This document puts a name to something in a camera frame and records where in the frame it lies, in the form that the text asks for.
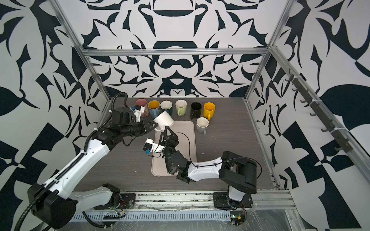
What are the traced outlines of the light green mug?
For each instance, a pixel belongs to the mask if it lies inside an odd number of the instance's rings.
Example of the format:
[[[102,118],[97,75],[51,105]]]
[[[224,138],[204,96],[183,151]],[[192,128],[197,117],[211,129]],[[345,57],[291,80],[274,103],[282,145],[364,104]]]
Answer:
[[[184,116],[187,111],[187,102],[185,100],[177,100],[175,103],[176,106],[176,112],[178,116]]]

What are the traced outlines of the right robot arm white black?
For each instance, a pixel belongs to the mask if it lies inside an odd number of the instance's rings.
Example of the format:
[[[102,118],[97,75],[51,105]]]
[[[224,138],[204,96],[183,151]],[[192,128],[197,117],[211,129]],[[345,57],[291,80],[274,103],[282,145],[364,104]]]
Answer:
[[[167,173],[185,183],[206,179],[220,179],[228,184],[228,199],[240,202],[245,194],[257,193],[257,167],[259,163],[248,157],[224,151],[222,156],[205,162],[193,162],[176,150],[179,144],[177,133],[166,126],[161,133],[159,145]]]

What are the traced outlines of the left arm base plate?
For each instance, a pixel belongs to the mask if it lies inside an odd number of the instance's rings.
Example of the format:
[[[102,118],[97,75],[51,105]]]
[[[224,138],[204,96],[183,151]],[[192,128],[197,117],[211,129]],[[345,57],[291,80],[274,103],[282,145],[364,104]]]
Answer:
[[[116,208],[121,210],[132,209],[136,204],[136,196],[136,193],[121,193]]]

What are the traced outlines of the light blue mug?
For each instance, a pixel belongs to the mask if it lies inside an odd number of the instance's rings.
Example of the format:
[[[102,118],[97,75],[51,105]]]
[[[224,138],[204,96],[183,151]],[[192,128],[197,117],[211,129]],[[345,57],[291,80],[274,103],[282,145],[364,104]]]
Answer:
[[[152,100],[148,103],[148,109],[151,117],[155,119],[161,114],[161,104],[157,100]]]

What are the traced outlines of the pink floral mug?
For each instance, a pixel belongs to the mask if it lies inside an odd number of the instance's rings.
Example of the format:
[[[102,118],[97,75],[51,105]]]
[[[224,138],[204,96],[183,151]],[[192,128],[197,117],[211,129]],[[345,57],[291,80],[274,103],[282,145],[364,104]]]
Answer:
[[[148,102],[147,102],[146,99],[138,99],[138,100],[136,100],[135,104],[138,105],[138,106],[144,107],[145,111],[142,114],[142,117],[147,117],[149,115],[149,109],[148,109],[148,106],[147,106]]]

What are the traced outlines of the yellow mug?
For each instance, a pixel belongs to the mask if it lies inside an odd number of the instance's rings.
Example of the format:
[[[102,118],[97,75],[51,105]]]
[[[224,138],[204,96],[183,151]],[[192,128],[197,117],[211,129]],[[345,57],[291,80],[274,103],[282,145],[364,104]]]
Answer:
[[[216,109],[215,104],[210,102],[205,103],[203,109],[203,116],[210,121],[211,118],[214,116],[215,109]]]

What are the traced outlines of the dark green mug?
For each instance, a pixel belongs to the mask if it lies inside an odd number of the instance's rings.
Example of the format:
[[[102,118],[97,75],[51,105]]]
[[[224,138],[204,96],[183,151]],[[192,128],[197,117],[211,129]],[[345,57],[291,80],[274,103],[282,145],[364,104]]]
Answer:
[[[161,102],[160,107],[161,107],[162,112],[167,112],[170,116],[172,116],[173,104],[172,104],[171,101],[165,100],[165,101]]]

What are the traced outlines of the white mug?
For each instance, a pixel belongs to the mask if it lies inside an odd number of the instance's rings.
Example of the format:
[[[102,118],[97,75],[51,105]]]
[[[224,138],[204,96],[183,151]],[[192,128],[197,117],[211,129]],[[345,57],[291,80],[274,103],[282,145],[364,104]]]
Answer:
[[[157,116],[154,122],[157,124],[155,131],[164,131],[166,127],[171,127],[174,124],[174,120],[166,111]]]

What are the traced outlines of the black mug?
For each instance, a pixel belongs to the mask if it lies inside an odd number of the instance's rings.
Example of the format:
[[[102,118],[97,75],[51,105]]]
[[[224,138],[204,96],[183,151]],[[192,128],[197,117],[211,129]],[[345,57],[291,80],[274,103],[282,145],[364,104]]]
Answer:
[[[190,119],[198,119],[201,117],[202,105],[201,103],[194,102],[191,104]]]

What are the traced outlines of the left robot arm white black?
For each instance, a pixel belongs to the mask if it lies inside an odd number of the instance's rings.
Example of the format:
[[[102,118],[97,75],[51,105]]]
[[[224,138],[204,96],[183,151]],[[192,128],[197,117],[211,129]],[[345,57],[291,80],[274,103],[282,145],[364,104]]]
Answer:
[[[60,229],[75,214],[98,206],[117,205],[119,190],[111,184],[104,184],[82,195],[73,191],[92,167],[118,143],[124,142],[125,137],[134,140],[158,126],[151,117],[142,117],[144,107],[129,107],[127,99],[125,92],[116,94],[111,100],[109,117],[88,135],[80,153],[44,184],[35,183],[29,188],[30,204],[17,221],[16,231],[21,229],[29,213],[48,224],[49,228]]]

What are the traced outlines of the grey mug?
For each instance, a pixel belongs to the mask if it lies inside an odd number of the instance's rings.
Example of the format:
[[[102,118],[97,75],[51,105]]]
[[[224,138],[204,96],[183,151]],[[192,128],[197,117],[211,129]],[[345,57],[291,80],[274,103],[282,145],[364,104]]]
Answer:
[[[200,133],[202,135],[206,135],[207,134],[207,129],[208,129],[208,126],[209,126],[209,120],[205,117],[200,117],[196,121],[196,126],[197,126],[198,133]]]

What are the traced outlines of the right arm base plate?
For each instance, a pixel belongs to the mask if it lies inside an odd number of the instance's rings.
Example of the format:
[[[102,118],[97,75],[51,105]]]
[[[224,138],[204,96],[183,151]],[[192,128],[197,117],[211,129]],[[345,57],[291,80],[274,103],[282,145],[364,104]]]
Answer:
[[[216,209],[230,210],[237,208],[251,208],[253,200],[250,194],[245,194],[243,199],[238,202],[228,197],[227,192],[215,192],[213,193],[213,202]]]

